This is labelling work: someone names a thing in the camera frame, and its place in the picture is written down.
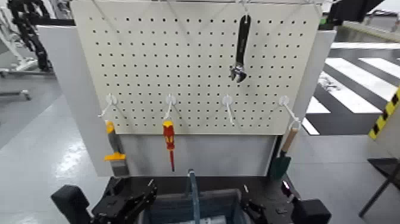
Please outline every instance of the gray container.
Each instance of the gray container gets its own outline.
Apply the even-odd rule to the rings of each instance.
[[[199,194],[200,218],[215,218],[227,224],[250,224],[248,216],[240,208],[240,191],[224,189],[204,191]],[[144,210],[137,219],[138,224],[180,223],[193,220],[192,196],[186,194],[159,195],[150,208]]]

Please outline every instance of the wooden handle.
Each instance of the wooden handle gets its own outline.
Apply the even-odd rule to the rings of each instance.
[[[287,135],[286,141],[282,146],[282,151],[284,152],[288,152],[290,145],[292,145],[293,139],[295,138],[297,132],[299,131],[299,129],[297,128],[292,128],[289,132],[289,134]]]

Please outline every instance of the crosswalk stripe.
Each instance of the crosswalk stripe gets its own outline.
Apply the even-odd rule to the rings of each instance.
[[[400,43],[334,42],[331,49],[400,49]]]
[[[386,73],[391,74],[397,78],[400,78],[400,66],[386,61],[382,58],[360,58],[361,61],[368,63]]]
[[[330,114],[330,111],[322,105],[315,97],[311,97],[308,104],[307,114]]]
[[[320,133],[314,128],[314,126],[310,123],[310,121],[304,117],[303,119],[303,127],[310,135],[319,135]]]
[[[351,64],[343,58],[327,58],[325,61],[330,67],[341,72],[353,81],[369,89],[386,101],[390,101],[397,87],[378,78],[377,76]]]
[[[318,83],[353,113],[381,113],[374,105],[324,71],[321,73]]]

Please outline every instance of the white wall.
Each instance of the white wall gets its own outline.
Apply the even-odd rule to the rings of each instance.
[[[400,0],[384,0],[375,9],[400,13]]]

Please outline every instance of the black wrench handle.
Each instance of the black wrench handle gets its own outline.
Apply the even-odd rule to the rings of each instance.
[[[240,20],[239,34],[237,35],[236,63],[244,65],[247,38],[249,36],[251,17],[244,15]]]

